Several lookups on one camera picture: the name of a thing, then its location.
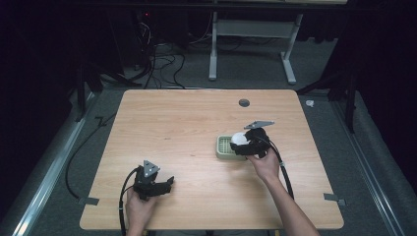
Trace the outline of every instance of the black cable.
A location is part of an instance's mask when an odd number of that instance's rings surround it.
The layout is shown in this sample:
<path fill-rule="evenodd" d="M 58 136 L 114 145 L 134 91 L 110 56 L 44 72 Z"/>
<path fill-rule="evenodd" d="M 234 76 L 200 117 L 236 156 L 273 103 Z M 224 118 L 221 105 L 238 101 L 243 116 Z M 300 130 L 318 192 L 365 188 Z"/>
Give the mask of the black cable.
<path fill-rule="evenodd" d="M 181 84 L 179 84 L 178 82 L 177 82 L 177 79 L 176 79 L 176 75 L 178 74 L 178 72 L 180 72 L 181 71 L 181 69 L 183 68 L 183 66 L 184 66 L 184 62 L 185 62 L 185 56 L 183 55 L 183 54 L 179 54 L 180 56 L 182 56 L 182 58 L 183 58 L 183 61 L 182 61 L 182 63 L 181 63 L 181 66 L 180 66 L 180 68 L 178 68 L 178 70 L 176 70 L 175 71 L 175 73 L 174 73 L 174 82 L 175 82 L 175 84 L 176 85 L 178 85 L 179 87 L 181 87 L 182 89 L 185 89 L 185 87 L 183 86 L 183 85 L 181 85 Z"/>
<path fill-rule="evenodd" d="M 270 148 L 272 148 L 273 152 L 275 153 L 276 157 L 278 158 L 279 166 L 281 168 L 282 175 L 284 176 L 285 185 L 287 187 L 288 194 L 289 194 L 289 196 L 291 196 L 292 199 L 294 199 L 294 192 L 292 191 L 291 182 L 289 181 L 288 173 L 286 171 L 285 164 L 282 161 L 281 155 L 279 154 L 278 148 L 276 147 L 276 145 L 272 141 L 267 142 L 266 140 L 264 140 L 262 138 L 259 138 L 259 137 L 255 137 L 255 139 L 257 139 L 261 142 L 264 142 Z"/>
<path fill-rule="evenodd" d="M 128 189 L 132 188 L 132 186 L 131 186 L 131 187 L 129 187 L 129 188 L 127 188 L 125 190 L 126 185 L 128 184 L 129 179 L 137 171 L 138 171 L 138 168 L 135 168 L 134 170 L 132 170 L 132 172 L 129 173 L 128 177 L 126 177 L 125 183 L 123 183 L 122 191 L 120 192 L 120 199 L 119 199 L 119 220 L 120 220 L 120 229 L 122 231 L 122 235 L 123 236 L 126 235 L 125 215 L 123 213 L 123 196 L 125 195 L 126 191 L 128 191 Z"/>
<path fill-rule="evenodd" d="M 89 136 L 77 147 L 77 149 L 74 151 L 74 153 L 71 155 L 70 160 L 68 160 L 68 164 L 67 167 L 65 169 L 65 185 L 67 187 L 68 192 L 70 192 L 70 194 L 77 199 L 77 201 L 80 200 L 80 196 L 78 194 L 76 194 L 70 187 L 70 183 L 69 183 L 69 172 L 70 172 L 70 166 L 71 163 L 74 159 L 74 157 L 76 156 L 76 154 L 80 151 L 80 149 L 86 144 L 86 142 L 95 134 L 95 132 L 97 132 L 101 127 L 106 126 L 107 122 L 112 119 L 113 117 L 116 116 L 116 113 L 112 114 L 110 117 L 108 117 L 104 122 L 102 122 L 101 124 L 98 125 L 97 128 L 95 128 L 94 131 L 92 131 Z"/>
<path fill-rule="evenodd" d="M 145 86 L 144 86 L 144 89 L 146 89 L 147 87 L 148 87 L 148 84 L 149 84 L 149 80 L 150 80 L 150 78 L 152 78 L 152 75 L 153 75 L 153 71 L 154 71 L 154 69 L 155 69 L 155 62 L 156 62 L 156 47 L 154 47 L 153 48 L 153 50 L 152 50 L 152 54 L 153 54 L 153 63 L 149 60 L 149 62 L 151 63 L 151 68 L 150 68 L 150 71 L 149 71 L 149 76 L 148 76 L 148 79 L 147 79 L 147 82 L 145 83 Z"/>

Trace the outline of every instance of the table top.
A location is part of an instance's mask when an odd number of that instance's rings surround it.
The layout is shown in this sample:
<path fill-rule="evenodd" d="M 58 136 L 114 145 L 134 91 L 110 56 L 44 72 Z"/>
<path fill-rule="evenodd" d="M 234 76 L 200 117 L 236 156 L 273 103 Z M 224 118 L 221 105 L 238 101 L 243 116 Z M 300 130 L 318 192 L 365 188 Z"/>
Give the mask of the table top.
<path fill-rule="evenodd" d="M 239 105 L 242 98 L 248 107 Z M 126 91 L 89 193 L 99 203 L 85 207 L 81 227 L 120 229 L 123 182 L 146 159 L 161 168 L 156 182 L 175 177 L 148 229 L 282 228 L 252 163 L 215 155 L 218 136 L 244 132 L 255 120 L 275 122 L 264 129 L 286 164 L 300 208 L 318 228 L 342 227 L 337 203 L 324 199 L 333 191 L 298 96 L 277 89 Z"/>

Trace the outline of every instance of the metal stand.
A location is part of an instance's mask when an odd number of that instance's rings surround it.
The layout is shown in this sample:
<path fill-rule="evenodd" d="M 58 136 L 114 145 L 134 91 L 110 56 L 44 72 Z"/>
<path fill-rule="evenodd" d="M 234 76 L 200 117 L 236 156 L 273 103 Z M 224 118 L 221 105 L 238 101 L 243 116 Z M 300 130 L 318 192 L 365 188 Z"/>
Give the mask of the metal stand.
<path fill-rule="evenodd" d="M 218 35 L 235 35 L 235 36 L 256 36 L 256 37 L 283 37 L 288 38 L 288 47 L 286 51 L 280 52 L 280 58 L 285 70 L 287 81 L 290 85 L 295 85 L 296 80 L 294 72 L 289 61 L 295 39 L 301 25 L 303 15 L 297 15 L 295 22 L 255 22 L 255 21 L 237 21 L 237 20 L 220 20 L 217 18 L 217 12 L 212 14 L 212 32 L 211 32 L 211 54 L 209 58 L 208 79 L 215 81 L 217 79 L 217 36 Z"/>

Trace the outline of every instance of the gray carpet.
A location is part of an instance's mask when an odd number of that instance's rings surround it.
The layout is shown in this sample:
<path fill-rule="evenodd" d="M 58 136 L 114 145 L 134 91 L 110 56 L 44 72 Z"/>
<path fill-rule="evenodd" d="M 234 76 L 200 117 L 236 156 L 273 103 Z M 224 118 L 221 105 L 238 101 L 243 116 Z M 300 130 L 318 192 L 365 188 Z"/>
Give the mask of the gray carpet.
<path fill-rule="evenodd" d="M 291 55 L 291 63 L 297 78 L 296 86 L 289 86 L 284 78 L 282 65 L 278 61 L 276 48 L 284 47 L 282 41 L 273 41 L 263 44 L 259 40 L 251 39 L 251 43 L 244 43 L 237 50 L 226 50 L 234 44 L 224 43 L 225 50 L 219 52 L 217 81 L 210 82 L 209 50 L 203 44 L 191 47 L 187 51 L 171 50 L 169 46 L 158 50 L 157 65 L 161 66 L 168 59 L 164 53 L 185 55 L 185 63 L 176 80 L 187 88 L 209 89 L 300 89 L 316 81 L 327 62 L 334 47 L 334 42 L 316 44 L 313 41 L 297 42 Z M 176 87 L 174 82 L 175 71 L 181 66 L 181 56 L 175 56 L 175 62 L 163 70 L 155 70 L 154 78 L 149 80 L 149 89 Z M 132 68 L 126 69 L 127 76 L 134 76 Z M 86 124 L 80 133 L 76 147 L 83 143 L 89 134 L 97 127 L 99 120 L 95 117 L 107 118 L 117 112 L 121 97 L 126 88 L 105 83 L 105 90 L 98 94 L 96 104 L 92 107 Z M 361 174 L 356 153 L 344 133 L 342 124 L 338 121 L 332 103 L 328 102 L 326 91 L 300 96 L 300 102 L 305 111 L 313 137 L 322 157 L 328 178 L 334 192 L 346 201 L 346 206 L 340 210 L 344 219 L 344 226 L 338 230 L 321 231 L 322 235 L 390 235 L 381 218 L 380 212 L 370 193 L 364 176 Z M 314 99 L 315 106 L 305 105 L 306 99 Z M 412 235 L 417 229 L 415 208 L 416 196 L 405 181 L 400 170 L 389 155 L 387 147 L 382 142 L 378 129 L 367 116 L 366 107 L 358 97 L 355 111 L 355 130 L 370 163 L 376 167 L 376 176 L 381 180 L 387 197 L 394 206 L 399 217 L 404 235 Z M 100 128 L 77 152 L 70 168 L 70 182 L 72 188 L 81 196 L 89 193 L 93 177 L 97 170 L 102 152 L 112 122 Z M 53 152 L 45 156 L 29 180 L 29 184 L 15 202 L 7 224 L 2 225 L 1 235 L 10 235 L 16 227 L 19 216 L 22 216 L 25 206 L 29 203 L 30 194 L 36 189 L 40 181 L 39 176 L 44 174 L 48 163 L 53 159 Z M 44 207 L 36 225 L 30 235 L 120 235 L 119 231 L 85 231 L 80 228 L 79 222 L 83 207 L 65 188 L 64 174 L 57 180 L 46 206 Z"/>

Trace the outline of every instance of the hand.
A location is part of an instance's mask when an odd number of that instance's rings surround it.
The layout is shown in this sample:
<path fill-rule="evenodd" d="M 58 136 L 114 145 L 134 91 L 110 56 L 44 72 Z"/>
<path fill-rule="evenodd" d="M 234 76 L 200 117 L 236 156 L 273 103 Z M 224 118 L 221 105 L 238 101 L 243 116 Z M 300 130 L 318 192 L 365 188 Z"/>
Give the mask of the hand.
<path fill-rule="evenodd" d="M 257 158 L 254 155 L 248 155 L 246 157 L 254 164 L 258 176 L 264 182 L 271 178 L 278 178 L 279 161 L 272 148 L 268 149 L 267 155 L 263 158 Z"/>
<path fill-rule="evenodd" d="M 132 188 L 127 191 L 126 212 L 129 220 L 129 236 L 143 234 L 153 214 L 156 200 L 157 197 L 151 197 L 148 201 L 143 201 Z"/>

